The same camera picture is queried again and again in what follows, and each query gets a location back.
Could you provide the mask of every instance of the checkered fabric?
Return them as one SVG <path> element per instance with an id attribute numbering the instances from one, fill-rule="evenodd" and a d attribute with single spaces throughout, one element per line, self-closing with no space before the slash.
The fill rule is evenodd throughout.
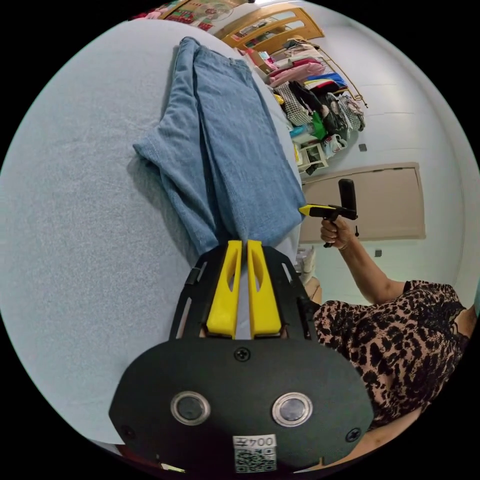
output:
<path id="1" fill-rule="evenodd" d="M 363 113 L 354 113 L 349 104 L 361 111 L 359 104 L 350 95 L 344 93 L 338 97 L 338 105 L 346 116 L 350 129 L 361 132 L 365 128 L 364 115 Z"/>
<path id="2" fill-rule="evenodd" d="M 309 110 L 300 104 L 297 97 L 290 90 L 288 82 L 274 88 L 273 92 L 283 98 L 286 117 L 292 125 L 299 127 L 312 122 Z"/>

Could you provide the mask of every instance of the cabinet door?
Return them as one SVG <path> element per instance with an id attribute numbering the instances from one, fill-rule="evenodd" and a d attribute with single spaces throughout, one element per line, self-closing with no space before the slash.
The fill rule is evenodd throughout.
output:
<path id="1" fill-rule="evenodd" d="M 303 186 L 309 204 L 340 205 L 338 181 L 355 184 L 358 219 L 347 220 L 359 240 L 424 239 L 422 184 L 417 164 L 392 165 L 338 172 Z M 318 243 L 321 221 L 307 217 L 301 243 Z"/>
<path id="2" fill-rule="evenodd" d="M 263 7 L 232 22 L 215 36 L 232 48 L 272 54 L 293 35 L 309 40 L 324 33 L 303 8 L 288 3 Z"/>

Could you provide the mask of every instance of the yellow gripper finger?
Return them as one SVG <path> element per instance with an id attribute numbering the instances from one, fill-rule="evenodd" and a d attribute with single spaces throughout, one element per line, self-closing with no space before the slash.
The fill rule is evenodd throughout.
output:
<path id="1" fill-rule="evenodd" d="M 209 336 L 235 339 L 239 308 L 242 242 L 231 240 L 223 260 L 220 277 L 206 322 Z"/>
<path id="2" fill-rule="evenodd" d="M 298 209 L 298 211 L 299 211 L 301 214 L 303 214 L 303 215 L 305 215 L 306 217 L 308 217 L 308 216 L 310 215 L 310 210 L 313 209 L 313 208 L 315 208 L 315 209 L 323 209 L 323 210 L 336 210 L 335 207 L 330 206 L 330 205 L 314 205 L 314 204 L 309 203 L 309 204 L 307 204 L 307 205 L 305 205 L 305 206 L 300 207 L 300 208 Z"/>
<path id="3" fill-rule="evenodd" d="M 247 265 L 251 338 L 277 336 L 282 322 L 261 241 L 248 241 Z"/>

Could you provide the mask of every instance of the leopard print blouse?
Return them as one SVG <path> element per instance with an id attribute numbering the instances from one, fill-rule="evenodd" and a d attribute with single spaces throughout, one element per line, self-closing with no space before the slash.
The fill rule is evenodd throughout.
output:
<path id="1" fill-rule="evenodd" d="M 450 285 L 422 280 L 406 282 L 402 295 L 383 304 L 319 306 L 318 341 L 361 375 L 374 412 L 370 430 L 424 411 L 439 394 L 468 342 L 454 322 L 462 310 Z"/>

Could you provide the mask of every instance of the green bag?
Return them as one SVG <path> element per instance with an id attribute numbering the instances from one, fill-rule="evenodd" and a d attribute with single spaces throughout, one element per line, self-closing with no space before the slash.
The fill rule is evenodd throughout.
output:
<path id="1" fill-rule="evenodd" d="M 313 136 L 318 138 L 319 140 L 323 140 L 328 135 L 328 133 L 317 111 L 313 112 L 312 123 L 313 123 L 313 129 L 314 129 Z"/>

